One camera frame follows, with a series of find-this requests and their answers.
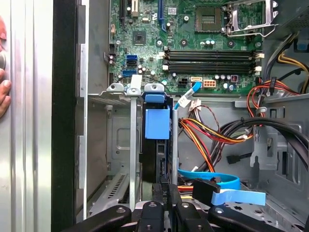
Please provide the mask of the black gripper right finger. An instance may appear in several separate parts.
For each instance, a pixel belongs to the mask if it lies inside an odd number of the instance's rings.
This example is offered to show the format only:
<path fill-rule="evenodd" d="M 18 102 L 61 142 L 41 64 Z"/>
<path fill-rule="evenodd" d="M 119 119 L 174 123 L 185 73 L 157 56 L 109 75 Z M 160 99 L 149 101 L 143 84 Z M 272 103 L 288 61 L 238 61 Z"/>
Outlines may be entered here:
<path fill-rule="evenodd" d="M 211 207 L 203 217 L 201 210 L 181 200 L 178 187 L 169 184 L 168 203 L 173 232 L 281 232 L 278 227 L 247 216 L 229 207 Z"/>

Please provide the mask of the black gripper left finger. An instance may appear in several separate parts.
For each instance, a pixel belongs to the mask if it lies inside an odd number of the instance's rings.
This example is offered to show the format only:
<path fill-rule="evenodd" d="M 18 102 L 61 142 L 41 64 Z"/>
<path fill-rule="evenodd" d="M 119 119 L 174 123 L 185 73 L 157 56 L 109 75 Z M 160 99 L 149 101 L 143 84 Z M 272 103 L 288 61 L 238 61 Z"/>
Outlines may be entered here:
<path fill-rule="evenodd" d="M 153 184 L 152 199 L 139 202 L 134 210 L 112 206 L 64 230 L 65 232 L 162 232 L 164 203 L 161 184 Z"/>

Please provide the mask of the person's hand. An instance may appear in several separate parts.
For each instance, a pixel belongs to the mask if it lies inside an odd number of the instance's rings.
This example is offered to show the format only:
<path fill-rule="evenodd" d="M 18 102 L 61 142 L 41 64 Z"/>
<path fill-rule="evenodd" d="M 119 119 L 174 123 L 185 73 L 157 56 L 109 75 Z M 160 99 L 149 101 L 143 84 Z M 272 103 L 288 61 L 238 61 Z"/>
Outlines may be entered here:
<path fill-rule="evenodd" d="M 3 50 L 2 41 L 6 41 L 7 30 L 3 18 L 0 17 L 0 51 Z M 11 103 L 9 92 L 11 90 L 11 81 L 4 79 L 5 70 L 0 69 L 0 117 L 3 117 Z"/>

